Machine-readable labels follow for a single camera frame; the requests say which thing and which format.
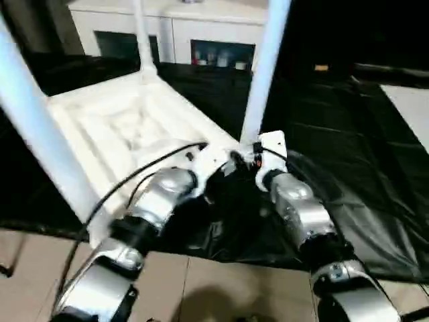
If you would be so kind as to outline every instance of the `tile floor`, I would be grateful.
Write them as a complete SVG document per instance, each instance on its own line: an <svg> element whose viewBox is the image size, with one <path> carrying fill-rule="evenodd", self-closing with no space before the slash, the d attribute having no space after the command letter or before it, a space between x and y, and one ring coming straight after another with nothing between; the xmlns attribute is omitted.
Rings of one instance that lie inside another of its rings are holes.
<svg viewBox="0 0 429 322"><path fill-rule="evenodd" d="M0 230L0 263L10 264L20 253L14 276L0 277L2 321L48 321L70 245L64 239ZM83 245L72 271L89 253ZM402 313L429 305L418 285L381 283ZM267 322L317 321L317 299L305 272L152 252L137 288L130 322L226 322L252 314Z"/></svg>

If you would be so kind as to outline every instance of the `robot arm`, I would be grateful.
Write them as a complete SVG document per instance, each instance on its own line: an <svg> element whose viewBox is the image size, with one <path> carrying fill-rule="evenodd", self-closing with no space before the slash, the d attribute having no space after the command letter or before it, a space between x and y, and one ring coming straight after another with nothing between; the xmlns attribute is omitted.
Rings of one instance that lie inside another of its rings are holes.
<svg viewBox="0 0 429 322"><path fill-rule="evenodd" d="M263 134L260 139L259 151L251 158L249 153L242 156L250 162L256 158L260 165L256 185L269 193L292 243L310 269L312 289L320 298L320 321L401 321L353 248L342 240L312 189L288 173L283 133ZM207 180L228 159L225 151L208 146L189 169L158 171L132 212L113 222L111 236L67 285L56 304L53 321L127 321L137 298L133 282L155 238L174 209L201 195Z"/></svg>
<svg viewBox="0 0 429 322"><path fill-rule="evenodd" d="M260 138L262 148L286 157L282 132ZM320 321L401 321L353 247L341 238L312 189L287 171L283 159L263 152L256 183L270 193L292 243L310 269L312 290L320 298Z"/></svg>
<svg viewBox="0 0 429 322"><path fill-rule="evenodd" d="M138 295L133 283L155 239L174 209L201 195L207 180L227 160L225 151L209 146L190 169L158 171L131 213L113 222L111 235L66 285L52 321L127 321Z"/></svg>

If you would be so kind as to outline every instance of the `white cabinet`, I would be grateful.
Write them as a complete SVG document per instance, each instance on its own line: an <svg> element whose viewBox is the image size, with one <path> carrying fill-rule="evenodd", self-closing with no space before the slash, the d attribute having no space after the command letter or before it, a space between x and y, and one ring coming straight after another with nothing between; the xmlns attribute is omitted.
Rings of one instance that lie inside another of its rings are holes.
<svg viewBox="0 0 429 322"><path fill-rule="evenodd" d="M267 0L144 0L154 60L255 68ZM138 56L130 0L69 4L84 51L92 56Z"/></svg>
<svg viewBox="0 0 429 322"><path fill-rule="evenodd" d="M85 54L91 56L138 56L135 20L132 15L71 11ZM175 62L172 20L146 17L154 59Z"/></svg>
<svg viewBox="0 0 429 322"><path fill-rule="evenodd" d="M262 38L261 25L173 19L174 51L180 64L251 69Z"/></svg>

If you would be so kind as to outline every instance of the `black plastic sheet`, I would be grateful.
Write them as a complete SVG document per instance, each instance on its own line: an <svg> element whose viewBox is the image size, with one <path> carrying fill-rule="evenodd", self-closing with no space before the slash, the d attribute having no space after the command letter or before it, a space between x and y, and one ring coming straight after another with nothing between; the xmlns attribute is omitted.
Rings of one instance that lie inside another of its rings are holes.
<svg viewBox="0 0 429 322"><path fill-rule="evenodd" d="M52 67L49 57L35 57L33 72L45 92L62 93L135 70L132 63L100 58L78 57L69 63L59 60ZM248 74L173 64L162 64L159 73L238 138ZM347 78L312 77L302 82L276 76L263 131L278 129L286 135L291 171L313 187L372 273L429 282L429 155L380 87ZM10 149L15 154L25 149L16 135L21 145ZM10 158L3 159L4 165ZM33 158L19 160L34 177L43 174ZM181 207L158 249L223 262L305 269L253 178L246 169L214 177L208 186L213 204L198 199ZM10 176L10 182L26 179L23 174ZM18 185L30 196L20 208L4 198L0 225L73 237L80 227L77 218L46 175L37 180L33 191ZM41 186L46 186L45 193L38 193Z"/></svg>

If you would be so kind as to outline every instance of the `cabinet door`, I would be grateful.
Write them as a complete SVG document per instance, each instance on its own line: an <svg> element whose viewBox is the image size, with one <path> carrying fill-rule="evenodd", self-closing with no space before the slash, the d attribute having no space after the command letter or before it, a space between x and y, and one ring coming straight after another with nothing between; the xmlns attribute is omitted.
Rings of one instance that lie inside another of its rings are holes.
<svg viewBox="0 0 429 322"><path fill-rule="evenodd" d="M132 15L71 11L85 54L118 58L138 57L135 20ZM146 17L154 61L175 62L172 20Z"/></svg>
<svg viewBox="0 0 429 322"><path fill-rule="evenodd" d="M261 25L173 19L176 62L255 68Z"/></svg>

